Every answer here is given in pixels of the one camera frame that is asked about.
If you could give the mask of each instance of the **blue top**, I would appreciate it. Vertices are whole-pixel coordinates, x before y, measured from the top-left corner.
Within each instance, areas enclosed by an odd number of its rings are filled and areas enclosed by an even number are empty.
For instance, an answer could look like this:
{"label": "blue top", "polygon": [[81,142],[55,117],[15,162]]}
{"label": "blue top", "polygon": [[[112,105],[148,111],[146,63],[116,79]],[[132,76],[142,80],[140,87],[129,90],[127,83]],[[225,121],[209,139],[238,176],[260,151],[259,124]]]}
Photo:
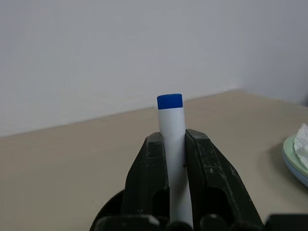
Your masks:
{"label": "blue top", "polygon": [[183,107],[183,99],[181,94],[160,95],[157,97],[158,109],[170,109]]}

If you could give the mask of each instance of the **white marker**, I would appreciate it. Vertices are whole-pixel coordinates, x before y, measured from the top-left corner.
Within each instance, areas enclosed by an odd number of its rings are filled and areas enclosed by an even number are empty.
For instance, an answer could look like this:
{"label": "white marker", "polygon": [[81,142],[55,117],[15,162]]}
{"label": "white marker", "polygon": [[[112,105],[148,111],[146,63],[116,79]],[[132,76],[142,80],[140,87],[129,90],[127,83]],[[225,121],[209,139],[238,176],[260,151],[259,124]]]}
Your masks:
{"label": "white marker", "polygon": [[182,95],[160,95],[157,104],[170,187],[170,222],[182,221],[193,227],[192,202],[185,166],[186,130]]}

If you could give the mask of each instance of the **white wall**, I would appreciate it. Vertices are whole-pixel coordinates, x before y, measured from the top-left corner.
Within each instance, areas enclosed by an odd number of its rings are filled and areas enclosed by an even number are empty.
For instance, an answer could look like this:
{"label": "white wall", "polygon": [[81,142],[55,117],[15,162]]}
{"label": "white wall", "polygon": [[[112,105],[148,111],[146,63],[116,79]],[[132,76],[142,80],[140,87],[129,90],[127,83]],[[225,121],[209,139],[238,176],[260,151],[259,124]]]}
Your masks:
{"label": "white wall", "polygon": [[307,10],[306,0],[1,0],[0,136],[170,92],[246,87],[299,102]]}

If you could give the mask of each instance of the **tabletop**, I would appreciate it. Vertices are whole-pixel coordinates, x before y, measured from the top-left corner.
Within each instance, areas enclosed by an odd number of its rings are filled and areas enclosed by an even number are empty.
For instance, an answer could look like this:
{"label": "tabletop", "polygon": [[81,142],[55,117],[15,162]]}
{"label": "tabletop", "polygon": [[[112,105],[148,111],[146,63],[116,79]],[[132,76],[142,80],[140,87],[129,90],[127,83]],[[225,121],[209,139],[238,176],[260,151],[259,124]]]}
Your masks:
{"label": "tabletop", "polygon": [[[186,128],[204,132],[237,169],[263,221],[308,213],[308,190],[282,159],[308,109],[244,92],[186,101]],[[0,139],[0,230],[89,230],[124,188],[157,109],[127,112]]]}

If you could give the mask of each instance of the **white tissue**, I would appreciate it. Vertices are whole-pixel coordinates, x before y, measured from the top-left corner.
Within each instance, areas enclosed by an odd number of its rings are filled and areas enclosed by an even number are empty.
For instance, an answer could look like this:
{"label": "white tissue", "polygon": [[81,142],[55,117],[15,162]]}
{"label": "white tissue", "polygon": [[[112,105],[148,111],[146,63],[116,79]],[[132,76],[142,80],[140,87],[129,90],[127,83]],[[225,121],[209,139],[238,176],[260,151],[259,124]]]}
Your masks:
{"label": "white tissue", "polygon": [[294,150],[302,164],[308,168],[308,126],[303,124],[294,139]]}

